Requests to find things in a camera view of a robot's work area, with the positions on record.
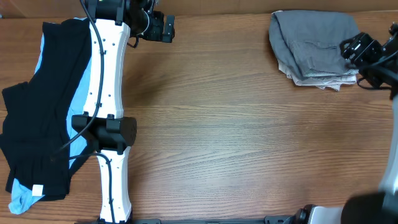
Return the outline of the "grey shorts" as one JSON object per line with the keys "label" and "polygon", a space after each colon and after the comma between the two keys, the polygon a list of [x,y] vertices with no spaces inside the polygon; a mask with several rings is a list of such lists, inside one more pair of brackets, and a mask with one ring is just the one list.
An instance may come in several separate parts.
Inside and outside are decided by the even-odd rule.
{"label": "grey shorts", "polygon": [[277,11],[269,26],[274,55],[300,80],[354,74],[340,44],[357,34],[354,18],[342,12]]}

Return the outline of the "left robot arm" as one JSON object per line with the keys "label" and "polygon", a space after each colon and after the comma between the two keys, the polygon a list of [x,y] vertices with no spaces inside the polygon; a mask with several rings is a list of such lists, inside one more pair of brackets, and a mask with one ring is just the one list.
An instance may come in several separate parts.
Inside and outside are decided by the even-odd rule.
{"label": "left robot arm", "polygon": [[171,43],[175,18],[156,11],[156,0],[81,4],[90,22],[90,84],[83,112],[72,117],[72,127],[93,148],[88,155],[99,162],[102,206],[97,223],[132,223],[127,169],[137,121],[124,115],[125,51],[130,38]]}

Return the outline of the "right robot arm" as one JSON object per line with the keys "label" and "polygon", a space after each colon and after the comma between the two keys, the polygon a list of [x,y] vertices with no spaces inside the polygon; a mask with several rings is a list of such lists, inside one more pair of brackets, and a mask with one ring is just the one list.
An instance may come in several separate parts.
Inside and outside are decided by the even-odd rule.
{"label": "right robot arm", "polygon": [[367,33],[340,44],[341,56],[349,60],[366,80],[366,90],[389,90],[393,110],[393,133],[387,167],[377,192],[355,195],[343,207],[306,205],[284,220],[286,224],[397,224],[397,23],[389,28],[391,37],[381,45]]}

